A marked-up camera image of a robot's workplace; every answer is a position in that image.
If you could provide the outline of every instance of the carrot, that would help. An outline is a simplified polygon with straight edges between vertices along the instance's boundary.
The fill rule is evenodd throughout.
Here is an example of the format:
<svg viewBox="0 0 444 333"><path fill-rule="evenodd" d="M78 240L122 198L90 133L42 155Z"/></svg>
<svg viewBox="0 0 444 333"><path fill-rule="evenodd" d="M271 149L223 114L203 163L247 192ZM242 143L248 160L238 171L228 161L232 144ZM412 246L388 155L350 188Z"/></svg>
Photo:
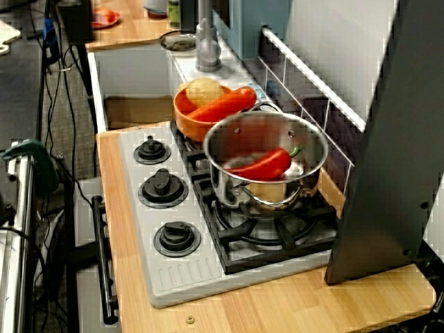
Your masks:
<svg viewBox="0 0 444 333"><path fill-rule="evenodd" d="M254 89L242 87L201 106L187 116L196 121L214 123L238 111L251 108L255 103Z"/></svg>

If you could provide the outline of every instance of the oven door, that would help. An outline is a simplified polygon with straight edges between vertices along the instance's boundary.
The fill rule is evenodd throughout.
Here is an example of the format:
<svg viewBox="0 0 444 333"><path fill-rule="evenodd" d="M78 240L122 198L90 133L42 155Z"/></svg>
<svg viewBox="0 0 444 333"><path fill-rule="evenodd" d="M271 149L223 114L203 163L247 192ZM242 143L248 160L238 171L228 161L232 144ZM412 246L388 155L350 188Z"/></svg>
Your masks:
<svg viewBox="0 0 444 333"><path fill-rule="evenodd" d="M82 180L79 184L84 196L90 201L96 195L103 195L100 178ZM74 197L74 225L77 249L85 248L96 239L92 211L77 188ZM106 264L110 279L114 280L112 261L108 260ZM76 273L79 332L121 332L119 321L111 325L105 323L100 279L101 274L97 264L82 268ZM110 288L111 294L116 295L115 285L111 285ZM114 312L119 317L119 310Z"/></svg>

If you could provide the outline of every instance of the orange bowl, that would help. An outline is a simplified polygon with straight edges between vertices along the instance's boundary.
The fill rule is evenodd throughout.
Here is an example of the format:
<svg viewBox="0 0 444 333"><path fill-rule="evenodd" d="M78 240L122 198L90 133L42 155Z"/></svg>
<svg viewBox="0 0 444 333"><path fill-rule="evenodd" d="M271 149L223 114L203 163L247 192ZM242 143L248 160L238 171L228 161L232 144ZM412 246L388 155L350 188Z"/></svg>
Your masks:
<svg viewBox="0 0 444 333"><path fill-rule="evenodd" d="M224 94L231 92L230 88L224 86L222 86L222 90ZM197 121L187 117L187 114L196 110L197 107L187 98L186 87L179 90L179 92L174 96L173 106L174 117L176 118L176 125L179 131L182 132L185 137L188 137L196 142L203 142L208 130L217 123Z"/></svg>

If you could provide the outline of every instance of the tile backsplash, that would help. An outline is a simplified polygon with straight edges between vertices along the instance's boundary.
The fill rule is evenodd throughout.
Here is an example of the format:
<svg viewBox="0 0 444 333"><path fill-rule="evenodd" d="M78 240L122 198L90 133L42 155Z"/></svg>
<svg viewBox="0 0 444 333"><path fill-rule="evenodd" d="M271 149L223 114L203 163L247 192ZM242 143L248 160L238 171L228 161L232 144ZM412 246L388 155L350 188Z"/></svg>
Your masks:
<svg viewBox="0 0 444 333"><path fill-rule="evenodd" d="M345 193L363 133L263 33L259 56L243 63L284 112L323 131L330 148L324 169Z"/></svg>

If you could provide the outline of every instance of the potato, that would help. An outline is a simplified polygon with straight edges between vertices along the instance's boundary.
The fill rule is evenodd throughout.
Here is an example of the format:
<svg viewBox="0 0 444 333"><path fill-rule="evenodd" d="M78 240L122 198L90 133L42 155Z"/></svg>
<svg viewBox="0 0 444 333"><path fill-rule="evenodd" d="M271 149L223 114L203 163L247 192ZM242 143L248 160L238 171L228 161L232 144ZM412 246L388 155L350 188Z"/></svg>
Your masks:
<svg viewBox="0 0 444 333"><path fill-rule="evenodd" d="M222 96L223 90L216 80L211 78L197 78L187 85L186 93L189 101L200 108Z"/></svg>

